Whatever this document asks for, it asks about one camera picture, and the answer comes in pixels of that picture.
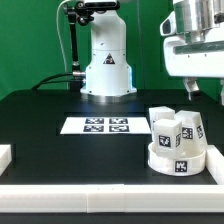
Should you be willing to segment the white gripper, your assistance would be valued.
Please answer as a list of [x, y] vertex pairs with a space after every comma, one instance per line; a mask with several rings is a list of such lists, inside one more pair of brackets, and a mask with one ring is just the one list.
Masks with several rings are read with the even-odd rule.
[[[200, 94], [195, 77], [224, 77], [224, 21], [171, 12], [160, 25], [160, 34], [165, 37], [166, 70], [170, 76], [184, 77], [189, 100]], [[224, 105], [224, 79], [220, 85]]]

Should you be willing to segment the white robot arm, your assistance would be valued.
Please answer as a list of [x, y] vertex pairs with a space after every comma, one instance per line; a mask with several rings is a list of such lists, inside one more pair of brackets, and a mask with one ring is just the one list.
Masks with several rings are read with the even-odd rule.
[[[91, 24], [92, 60], [82, 92], [97, 97], [134, 93], [126, 62], [126, 25], [117, 15], [119, 0], [83, 0], [83, 22]], [[169, 75], [181, 77], [189, 95], [197, 79], [222, 80], [224, 103], [224, 0], [173, 0], [173, 11], [160, 25]]]

